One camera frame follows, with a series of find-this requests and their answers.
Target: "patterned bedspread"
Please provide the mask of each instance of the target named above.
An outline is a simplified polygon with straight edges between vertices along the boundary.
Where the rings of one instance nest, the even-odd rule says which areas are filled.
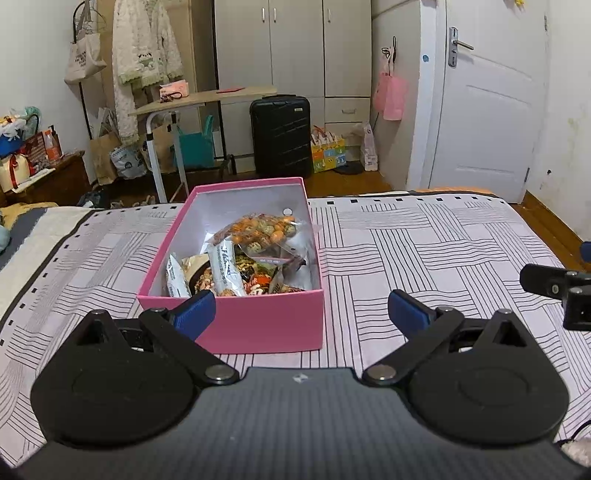
[[[240,370],[352,367],[359,374],[405,342],[388,319],[393,288],[429,306],[489,317],[518,312],[568,385],[571,406],[560,437],[589,418],[589,333],[562,329],[559,302],[523,292],[529,262],[561,266],[503,200],[434,193],[311,199],[327,276],[324,345],[319,351],[223,355]],[[29,401],[35,376],[95,308],[136,316],[135,292],[177,205],[91,213],[54,249],[8,309],[0,332],[0,454],[12,464],[43,443]]]

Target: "white cabinet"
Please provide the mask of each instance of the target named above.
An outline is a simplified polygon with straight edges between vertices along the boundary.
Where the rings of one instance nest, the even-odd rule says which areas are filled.
[[[269,12],[277,92],[323,97],[322,0],[269,0]]]
[[[267,0],[215,0],[221,89],[273,84]]]
[[[327,97],[371,96],[371,0],[324,0]]]
[[[371,0],[214,5],[220,88],[274,85],[279,94],[304,96],[311,124],[319,127],[369,119]],[[254,151],[249,106],[222,105],[227,151],[243,158]]]

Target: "gift box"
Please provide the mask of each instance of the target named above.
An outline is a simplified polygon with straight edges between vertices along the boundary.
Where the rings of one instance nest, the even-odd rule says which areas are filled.
[[[309,226],[309,249],[302,268],[311,290],[247,297],[216,297],[214,321],[197,343],[211,353],[288,353],[318,350],[324,332],[324,291],[303,180],[264,179],[196,187],[164,238],[138,292],[144,309],[169,310],[186,299],[166,297],[165,268],[170,254],[198,254],[217,231],[243,215],[284,215],[292,211]]]

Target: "wooden floor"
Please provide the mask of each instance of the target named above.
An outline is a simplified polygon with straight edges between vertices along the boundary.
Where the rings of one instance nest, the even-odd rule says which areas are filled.
[[[237,176],[225,176],[224,181],[248,180],[255,177],[253,172],[238,174]],[[195,185],[219,181],[217,172],[193,172],[188,173],[187,178],[190,189]],[[169,198],[179,183],[178,174],[164,175],[164,186]],[[312,175],[305,180],[305,184],[309,198],[341,197],[392,190],[377,171],[366,171],[359,175],[341,175],[335,171],[325,171]],[[145,176],[133,181],[116,182],[109,186],[109,191],[111,201],[123,201],[125,206],[141,202],[148,195],[155,195],[154,181],[151,176]],[[176,201],[183,202],[185,199],[185,193],[182,191],[177,196]],[[591,265],[585,264],[578,253],[581,240],[529,192],[526,194],[524,203],[513,205],[513,208],[548,245],[566,268],[591,271]]]
[[[256,178],[254,172],[241,173],[238,175],[225,175],[223,181],[250,180]],[[171,173],[163,175],[164,188],[167,197],[170,198],[178,185],[180,179],[178,174]],[[188,172],[187,181],[189,190],[196,185],[213,183],[219,181],[217,172]],[[315,173],[305,179],[306,193],[309,198],[320,197],[344,197],[347,195],[361,195],[363,193],[389,192],[392,187],[385,182],[378,171],[364,171],[359,175],[341,175],[335,171],[324,171]],[[124,206],[131,207],[135,202],[143,202],[148,195],[156,195],[154,181],[150,175],[134,180],[117,181],[108,187],[111,202],[121,201]],[[185,192],[182,191],[175,198],[176,202],[186,200]]]

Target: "cabinet door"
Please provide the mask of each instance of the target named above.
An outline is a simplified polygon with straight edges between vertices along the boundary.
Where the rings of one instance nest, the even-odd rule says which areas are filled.
[[[327,97],[371,96],[371,0],[324,0]]]
[[[272,85],[268,0],[215,0],[221,89]]]
[[[278,93],[324,96],[322,0],[269,0],[269,12]]]

